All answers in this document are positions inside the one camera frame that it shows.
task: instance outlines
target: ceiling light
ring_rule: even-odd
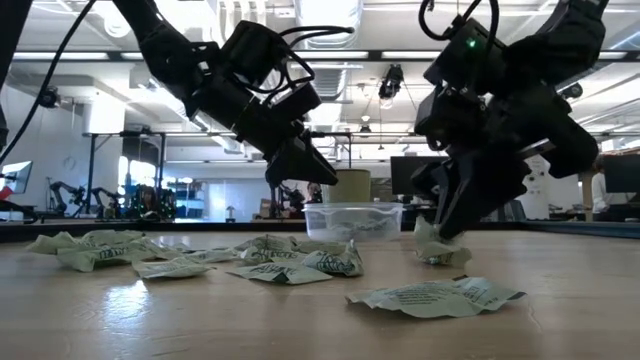
[[[205,137],[209,136],[209,134],[203,133],[166,133],[167,137]]]
[[[603,51],[598,56],[598,60],[622,59],[626,54],[624,51]]]
[[[81,53],[81,52],[69,52],[62,53],[60,60],[109,60],[107,53]]]
[[[13,60],[53,60],[54,52],[16,52]],[[60,55],[60,60],[109,60],[105,52],[68,52]]]
[[[32,52],[16,52],[13,54],[13,60],[52,60],[56,54],[50,53],[32,53]]]
[[[366,59],[369,57],[368,51],[296,51],[301,59]]]
[[[167,164],[204,164],[203,160],[168,160]]]
[[[393,98],[400,91],[400,84],[403,82],[404,72],[402,71],[402,67],[399,64],[391,64],[378,90],[381,109],[389,109],[393,106]]]
[[[435,60],[440,51],[383,51],[383,59],[424,59]]]
[[[125,60],[144,60],[142,53],[122,53],[120,56]]]

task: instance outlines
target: fluorescent light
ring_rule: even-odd
[[[107,53],[62,53],[60,60],[109,60]]]
[[[13,54],[13,60],[52,60],[55,53],[32,53],[32,52],[16,52]]]
[[[120,55],[125,60],[144,60],[142,53],[122,53]]]
[[[328,69],[328,70],[360,70],[360,69],[364,68],[364,66],[359,65],[359,64],[311,63],[311,64],[308,64],[308,65],[312,69],[319,69],[319,70],[322,70],[322,69]],[[303,67],[300,66],[300,64],[292,64],[291,68],[292,69],[296,69],[296,70],[303,69]]]
[[[167,137],[205,137],[209,136],[207,133],[167,133]]]
[[[296,51],[301,59],[366,59],[369,57],[368,51]]]
[[[53,60],[55,52],[16,52],[14,60]],[[67,52],[62,53],[60,60],[109,60],[105,52]]]
[[[383,59],[435,59],[440,51],[383,51]]]
[[[603,51],[598,56],[598,60],[622,59],[626,54],[624,51]]]
[[[167,164],[204,164],[203,160],[168,160],[165,161]]]

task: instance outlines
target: robotic arm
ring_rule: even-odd
[[[595,64],[605,36],[602,14],[608,0],[561,0],[534,35],[506,46],[495,39],[497,1],[491,0],[487,31],[468,18],[474,1],[443,35],[421,27],[449,45],[424,74],[435,85],[418,109],[415,132],[450,159],[412,176],[425,193],[437,185],[435,225],[451,239],[527,189],[524,162],[541,154],[549,173],[562,178],[590,168],[596,141],[570,117],[571,107],[555,86]],[[487,93],[493,94],[488,103]]]
[[[260,24],[241,21],[220,48],[215,42],[192,43],[175,30],[158,11],[153,0],[114,0],[131,26],[149,71],[180,99],[187,116],[199,111],[233,131],[264,154],[267,182],[278,186],[285,179],[335,185],[335,170],[311,145],[303,116],[321,100],[310,81],[313,70],[300,59],[283,36],[298,31],[311,36],[353,32],[352,28],[294,28],[280,34]],[[309,76],[291,80],[286,63],[293,59]],[[272,71],[281,74],[275,89],[261,89]],[[290,93],[278,102],[276,94]],[[260,102],[254,93],[269,94]]]
[[[53,195],[56,198],[56,212],[58,213],[64,214],[64,212],[67,210],[67,204],[65,204],[64,200],[62,199],[62,195],[60,194],[60,189],[66,190],[69,193],[69,195],[71,195],[71,198],[69,199],[69,204],[80,206],[84,202],[85,190],[82,186],[78,188],[74,188],[73,186],[67,185],[62,181],[56,181],[53,184],[51,184],[51,186],[49,186],[49,189],[51,190],[51,192],[53,192]]]
[[[116,205],[118,205],[118,199],[122,197],[120,194],[109,192],[102,187],[91,189],[91,193],[93,194],[93,197],[96,199],[96,204],[98,205],[98,211],[97,211],[98,216],[101,216],[105,209],[104,203],[102,202],[102,198],[100,197],[101,193],[104,193],[112,201],[112,203]]]

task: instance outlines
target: person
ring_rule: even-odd
[[[307,193],[309,194],[309,201],[307,201],[307,204],[322,203],[322,188],[320,187],[320,184],[312,182],[308,183]]]
[[[605,182],[604,156],[598,155],[593,167],[596,174],[591,178],[591,195],[593,197],[593,221],[624,221],[609,211],[611,205],[626,204],[636,194],[607,193]]]
[[[144,209],[144,213],[148,211],[156,211],[156,192],[154,188],[147,186],[142,192],[142,205]]]

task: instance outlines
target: ceiling beam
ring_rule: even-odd
[[[307,62],[432,62],[441,50],[296,50]],[[52,51],[19,51],[15,62],[50,62]],[[127,51],[67,51],[60,62],[142,62],[142,54]],[[603,50],[598,63],[638,63],[640,50]]]

